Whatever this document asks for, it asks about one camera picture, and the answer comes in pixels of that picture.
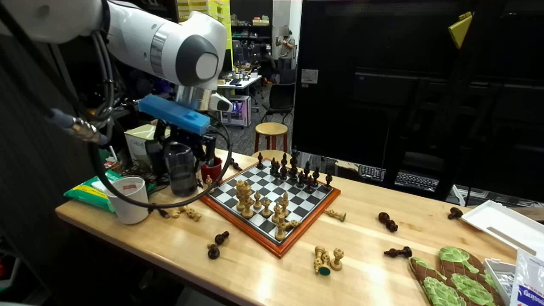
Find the wooden stool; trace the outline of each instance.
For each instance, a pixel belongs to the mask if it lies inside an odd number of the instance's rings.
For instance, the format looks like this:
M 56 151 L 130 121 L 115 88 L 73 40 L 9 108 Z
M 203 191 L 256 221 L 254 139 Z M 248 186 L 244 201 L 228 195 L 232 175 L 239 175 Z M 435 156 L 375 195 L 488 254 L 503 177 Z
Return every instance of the wooden stool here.
M 283 159 L 283 154 L 287 154 L 283 151 L 278 151 L 278 150 L 262 150 L 262 151 L 253 153 L 251 157 L 257 158 L 259 156 L 259 153 L 263 155 L 263 158 L 268 158 L 269 160 L 271 160 L 272 158 L 275 158 L 277 161 L 280 161 Z M 287 154 L 287 162 L 289 162 L 290 160 L 291 160 L 291 155 Z
M 266 122 L 255 127 L 255 152 L 259 150 L 259 136 L 265 135 L 267 138 L 267 150 L 276 149 L 276 137 L 283 135 L 283 151 L 287 152 L 287 126 L 276 123 Z M 270 139 L 272 138 L 272 147 L 270 147 Z

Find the wooden board frame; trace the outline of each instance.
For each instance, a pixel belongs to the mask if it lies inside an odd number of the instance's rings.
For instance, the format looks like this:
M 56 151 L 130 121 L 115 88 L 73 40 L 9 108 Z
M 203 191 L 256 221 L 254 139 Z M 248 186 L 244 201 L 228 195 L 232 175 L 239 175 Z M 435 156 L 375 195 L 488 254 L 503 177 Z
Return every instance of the wooden board frame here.
M 233 177 L 239 175 L 240 173 L 249 170 L 250 168 L 253 168 L 258 163 L 254 163 L 251 166 L 243 169 L 242 171 L 237 172 L 236 174 L 230 176 L 229 178 L 225 180 L 221 180 L 221 184 L 224 184 L 226 181 L 232 179 Z M 319 218 L 319 216 L 323 213 L 323 211 L 329 207 L 329 205 L 340 195 L 340 190 L 332 187 L 332 190 L 328 197 L 323 199 L 321 204 L 316 207 L 308 217 L 302 222 L 298 227 L 296 227 L 293 232 L 285 239 L 285 241 L 280 244 L 276 245 L 270 240 L 268 240 L 266 237 L 264 237 L 262 234 L 260 234 L 257 230 L 246 224 L 243 220 L 238 218 L 234 213 L 226 210 L 221 206 L 221 204 L 217 203 L 207 195 L 200 198 L 200 200 L 206 205 L 208 205 L 212 210 L 214 210 L 216 213 L 220 214 L 223 218 L 227 219 L 230 223 L 234 224 L 238 229 L 246 233 L 248 236 L 250 236 L 253 240 L 257 241 L 260 245 L 262 245 L 265 249 L 270 251 L 272 254 L 274 254 L 278 258 L 282 258 L 289 249 L 295 244 L 295 242 L 310 228 L 310 226 Z

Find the white paper cup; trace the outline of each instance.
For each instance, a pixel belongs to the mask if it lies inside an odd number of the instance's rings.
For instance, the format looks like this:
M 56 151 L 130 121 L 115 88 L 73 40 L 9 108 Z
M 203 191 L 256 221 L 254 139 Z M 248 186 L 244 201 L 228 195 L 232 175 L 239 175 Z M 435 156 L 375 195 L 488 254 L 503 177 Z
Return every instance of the white paper cup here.
M 144 179 L 137 176 L 129 176 L 116 180 L 112 185 L 127 197 L 136 201 L 148 203 Z M 106 190 L 106 195 L 112 203 L 119 220 L 125 224 L 138 223 L 149 215 L 147 208 L 127 203 L 114 196 L 109 190 Z

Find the person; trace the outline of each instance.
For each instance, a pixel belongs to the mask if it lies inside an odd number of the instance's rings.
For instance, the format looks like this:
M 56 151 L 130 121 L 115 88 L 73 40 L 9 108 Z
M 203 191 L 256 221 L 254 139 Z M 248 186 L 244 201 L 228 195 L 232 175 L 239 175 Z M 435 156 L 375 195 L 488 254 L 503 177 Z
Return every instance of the person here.
M 272 55 L 267 51 L 267 44 L 259 45 L 259 54 L 255 55 L 253 65 L 261 66 L 260 72 L 264 83 L 268 84 L 272 81 L 273 73 L 276 70 L 276 63 L 274 62 Z
M 281 46 L 277 59 L 278 69 L 291 69 L 291 59 L 293 58 L 293 50 L 295 48 L 293 32 L 289 30 L 289 36 L 282 36 L 281 40 L 276 35 L 276 46 Z

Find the wooden table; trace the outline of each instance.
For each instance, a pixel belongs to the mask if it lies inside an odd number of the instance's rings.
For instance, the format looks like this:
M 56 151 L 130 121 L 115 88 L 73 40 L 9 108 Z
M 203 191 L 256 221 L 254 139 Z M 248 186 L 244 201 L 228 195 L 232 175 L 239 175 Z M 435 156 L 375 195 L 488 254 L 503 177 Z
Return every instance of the wooden table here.
M 217 150 L 223 160 L 226 152 Z M 233 154 L 242 168 L 254 157 Z M 226 177 L 234 174 L 232 167 Z M 413 255 L 433 264 L 443 246 L 463 248 L 476 257 L 515 263 L 516 252 L 460 220 L 447 218 L 451 204 L 334 178 L 341 195 L 331 204 L 347 212 L 344 223 L 322 215 L 281 259 L 266 251 L 227 220 L 197 201 L 199 222 L 182 215 L 164 219 L 154 212 L 136 225 L 123 225 L 114 214 L 77 201 L 57 208 L 58 216 L 110 243 L 165 268 L 235 303 L 257 305 L 428 305 L 408 261 L 384 257 L 383 251 L 409 246 Z M 170 188 L 151 197 L 178 201 Z M 463 211 L 468 208 L 458 207 Z M 399 225 L 394 234 L 377 221 L 385 211 Z M 210 260 L 206 244 L 216 234 L 231 235 Z M 313 270 L 314 248 L 345 252 L 343 269 L 330 276 Z

